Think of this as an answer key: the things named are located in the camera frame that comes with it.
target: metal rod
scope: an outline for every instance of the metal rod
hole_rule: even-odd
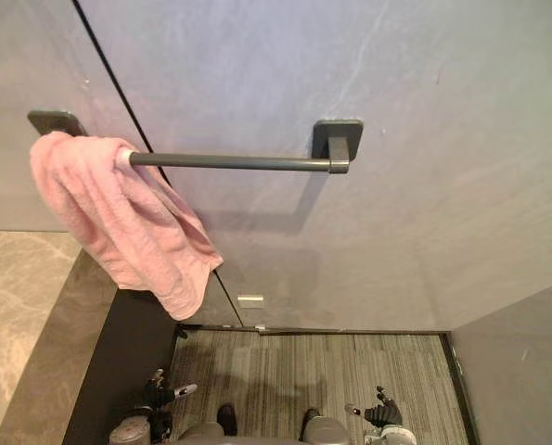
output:
[[[169,167],[204,167],[208,169],[289,170],[329,172],[330,159],[250,158],[245,156],[180,155],[166,153],[132,153],[132,165]]]

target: person's foot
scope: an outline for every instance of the person's foot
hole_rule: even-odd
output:
[[[220,407],[217,422],[227,436],[235,436],[237,434],[237,417],[235,416],[235,407],[232,403],[225,403]]]
[[[309,408],[308,410],[306,410],[306,413],[304,413],[304,417],[302,418],[301,436],[299,438],[300,442],[304,440],[304,430],[306,429],[306,425],[311,421],[313,417],[317,417],[319,415],[321,415],[321,413],[316,408]]]

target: dark baseboard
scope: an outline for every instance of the dark baseboard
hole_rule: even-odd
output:
[[[453,388],[455,388],[457,402],[459,403],[459,411],[461,412],[463,426],[465,427],[465,432],[468,437],[468,444],[480,445],[480,437],[478,436],[478,428],[476,427],[473,411],[471,410],[471,404],[469,403],[466,382],[461,374],[461,367],[459,366],[453,352],[451,334],[445,332],[439,335],[439,337],[441,339],[441,344],[443,345],[444,357],[449,365]]]
[[[236,327],[236,326],[220,326],[206,324],[181,324],[188,331],[231,331],[231,332],[257,332],[262,336],[293,336],[293,335],[332,335],[332,334],[348,334],[348,335],[372,335],[381,334],[386,336],[439,336],[445,334],[445,331],[369,331],[365,329],[313,329],[301,327],[266,327],[265,329],[257,329],[256,327]]]
[[[109,443],[159,367],[170,375],[176,321],[149,292],[119,290],[71,414],[64,445]]]

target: floor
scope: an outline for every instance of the floor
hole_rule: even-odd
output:
[[[79,251],[68,234],[0,232],[0,423]]]
[[[298,335],[195,331],[179,339],[172,381],[199,389],[174,406],[174,437],[234,402],[238,434],[297,438],[302,415],[317,407],[362,444],[369,424],[344,412],[375,403],[374,386],[395,398],[419,445],[466,445],[443,348],[437,336]]]
[[[63,441],[116,291],[109,276],[82,250],[24,366],[1,422],[0,445]]]

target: marble floor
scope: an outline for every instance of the marble floor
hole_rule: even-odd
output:
[[[79,252],[68,234],[0,232],[0,424]]]

